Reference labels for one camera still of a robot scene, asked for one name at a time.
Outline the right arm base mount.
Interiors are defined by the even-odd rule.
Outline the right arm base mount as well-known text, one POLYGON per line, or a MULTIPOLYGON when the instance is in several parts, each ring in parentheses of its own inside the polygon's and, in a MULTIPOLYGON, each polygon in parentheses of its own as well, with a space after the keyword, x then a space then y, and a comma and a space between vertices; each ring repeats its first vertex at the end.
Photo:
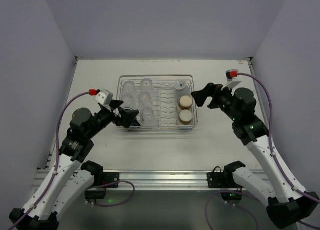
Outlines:
MULTIPOLYGON (((246 165, 241 161, 235 161, 225 165, 223 168, 216 166, 212 171, 207 172, 207 184, 209 188, 218 188, 220 190, 235 189, 236 192, 242 192, 242 186, 234 181, 233 173, 240 167, 246 165)), ((219 195, 227 203, 239 204, 242 195, 236 193, 221 192, 219 195)))

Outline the cream brown cup front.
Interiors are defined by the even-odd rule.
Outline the cream brown cup front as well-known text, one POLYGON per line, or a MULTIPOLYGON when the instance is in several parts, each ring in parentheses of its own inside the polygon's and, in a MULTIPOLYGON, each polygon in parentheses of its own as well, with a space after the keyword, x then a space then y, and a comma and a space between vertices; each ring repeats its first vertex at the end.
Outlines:
POLYGON ((190 110, 184 109, 178 115, 177 123, 179 125, 189 125, 193 121, 193 114, 190 110))

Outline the clear glass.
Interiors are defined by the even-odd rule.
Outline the clear glass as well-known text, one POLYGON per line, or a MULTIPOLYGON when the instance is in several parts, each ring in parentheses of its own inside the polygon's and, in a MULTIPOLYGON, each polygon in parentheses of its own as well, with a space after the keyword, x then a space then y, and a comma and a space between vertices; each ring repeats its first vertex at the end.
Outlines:
POLYGON ((140 90, 141 92, 149 92, 153 93, 154 92, 154 85, 153 81, 150 78, 144 78, 140 82, 140 90))
POLYGON ((143 126, 155 126, 157 123, 156 115, 151 107, 144 107, 141 109, 141 124, 143 126))
POLYGON ((136 109, 138 107, 137 97, 132 93, 125 93, 121 96, 121 100, 123 101, 123 108, 131 108, 136 109))
POLYGON ((138 96, 138 99, 139 99, 138 102, 139 102, 140 108, 144 108, 144 107, 153 108, 154 106, 153 99, 151 94, 148 91, 141 92, 138 96))
POLYGON ((137 89, 136 85, 133 81, 128 80, 125 81, 122 85, 123 88, 123 93, 125 94, 131 94, 131 95, 136 95, 137 94, 137 89))

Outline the cream brown cup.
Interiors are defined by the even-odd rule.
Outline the cream brown cup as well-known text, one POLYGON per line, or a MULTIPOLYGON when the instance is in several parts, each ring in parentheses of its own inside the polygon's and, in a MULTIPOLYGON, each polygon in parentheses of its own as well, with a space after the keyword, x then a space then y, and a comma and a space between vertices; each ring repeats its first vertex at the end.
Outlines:
POLYGON ((184 109, 178 115, 177 123, 179 125, 189 125, 193 121, 193 114, 190 110, 184 109))
POLYGON ((177 111, 180 113, 182 110, 190 110, 193 105, 193 100, 190 96, 182 96, 177 104, 177 111))

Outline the aluminium mounting rail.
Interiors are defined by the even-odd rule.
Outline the aluminium mounting rail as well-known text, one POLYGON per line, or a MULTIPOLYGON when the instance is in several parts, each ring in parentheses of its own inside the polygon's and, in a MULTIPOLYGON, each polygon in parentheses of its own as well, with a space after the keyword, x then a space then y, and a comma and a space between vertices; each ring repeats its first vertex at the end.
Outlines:
MULTIPOLYGON (((207 190, 237 190, 235 188, 221 187, 218 184, 209 184, 207 173, 210 170, 104 170, 107 177, 114 176, 115 180, 127 180, 135 185, 138 191, 207 191, 207 190)), ((266 183, 271 184, 263 170, 252 172, 266 183)), ((40 186, 49 169, 37 170, 31 185, 31 192, 35 192, 40 186)), ((126 183, 120 183, 117 188, 111 190, 131 190, 126 183)))

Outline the light blue footed cup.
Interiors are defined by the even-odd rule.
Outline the light blue footed cup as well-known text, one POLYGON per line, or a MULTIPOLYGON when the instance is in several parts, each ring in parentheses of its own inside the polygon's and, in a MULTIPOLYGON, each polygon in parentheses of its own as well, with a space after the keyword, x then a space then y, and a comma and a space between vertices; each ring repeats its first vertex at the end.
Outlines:
POLYGON ((185 80, 177 80, 174 83, 174 88, 175 88, 175 99, 176 102, 178 103, 180 98, 183 96, 191 96, 191 90, 189 85, 185 80))

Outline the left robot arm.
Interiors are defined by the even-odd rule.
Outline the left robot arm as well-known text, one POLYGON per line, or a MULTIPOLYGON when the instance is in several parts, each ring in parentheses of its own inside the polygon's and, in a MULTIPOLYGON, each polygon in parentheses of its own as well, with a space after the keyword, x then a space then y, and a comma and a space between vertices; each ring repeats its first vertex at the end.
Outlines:
POLYGON ((62 215, 86 189, 93 184, 103 187, 103 167, 85 159, 94 146, 95 135, 110 123, 128 128, 139 114, 138 110, 122 109, 122 103, 113 100, 95 114, 87 108, 73 113, 50 172, 29 201, 11 211, 13 228, 56 230, 62 215))

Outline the cream brown cup rear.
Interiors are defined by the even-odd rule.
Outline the cream brown cup rear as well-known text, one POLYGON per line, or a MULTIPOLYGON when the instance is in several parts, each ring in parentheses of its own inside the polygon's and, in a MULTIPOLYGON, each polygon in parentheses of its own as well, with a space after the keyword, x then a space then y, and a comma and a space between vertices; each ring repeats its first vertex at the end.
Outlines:
POLYGON ((177 104, 177 111, 180 113, 182 110, 190 110, 193 105, 193 100, 190 96, 182 96, 177 104))

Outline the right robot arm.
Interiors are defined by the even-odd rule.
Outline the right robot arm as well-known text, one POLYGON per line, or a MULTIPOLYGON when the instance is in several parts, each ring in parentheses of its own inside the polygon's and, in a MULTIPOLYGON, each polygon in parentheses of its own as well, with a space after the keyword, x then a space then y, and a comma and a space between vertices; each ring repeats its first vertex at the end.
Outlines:
POLYGON ((240 161, 224 167, 228 181, 244 187, 266 207, 271 221, 280 229, 286 228, 308 217, 320 202, 316 192, 309 192, 294 176, 278 152, 271 134, 264 122, 255 114, 257 101, 247 88, 235 91, 213 83, 192 92, 198 107, 208 97, 210 109, 219 108, 233 121, 232 128, 262 166, 270 183, 253 174, 240 161))

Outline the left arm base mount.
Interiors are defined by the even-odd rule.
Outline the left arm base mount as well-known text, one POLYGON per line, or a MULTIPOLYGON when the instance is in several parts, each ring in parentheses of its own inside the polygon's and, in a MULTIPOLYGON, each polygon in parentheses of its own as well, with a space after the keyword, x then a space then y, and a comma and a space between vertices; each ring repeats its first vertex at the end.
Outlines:
MULTIPOLYGON (((81 165, 81 170, 87 170, 94 176, 94 182, 91 185, 99 186, 108 183, 113 183, 120 179, 119 172, 105 172, 103 166, 93 162, 93 161, 86 161, 81 165)), ((94 201, 97 203, 97 200, 102 200, 105 198, 107 193, 107 189, 104 188, 93 188, 86 190, 84 193, 85 199, 88 201, 94 201)))

